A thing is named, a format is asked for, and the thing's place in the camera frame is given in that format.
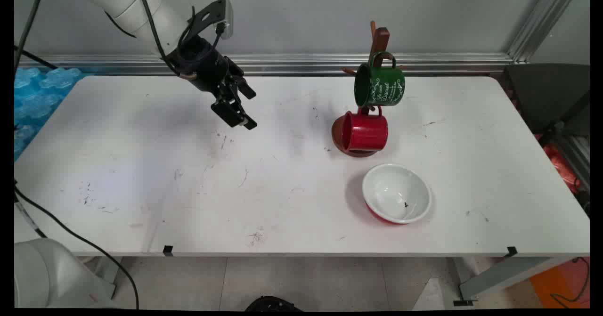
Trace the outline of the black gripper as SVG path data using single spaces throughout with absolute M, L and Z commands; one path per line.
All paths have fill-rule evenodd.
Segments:
M 216 101 L 211 109 L 228 126 L 244 126 L 252 130 L 257 122 L 246 114 L 238 91 L 247 99 L 256 96 L 256 92 L 244 78 L 244 71 L 228 57 L 222 56 L 206 39 L 196 36 L 182 43 L 167 55 L 168 61 L 181 75 L 196 75 L 190 80 L 200 91 L 211 93 Z M 220 88 L 234 84 L 237 88 Z

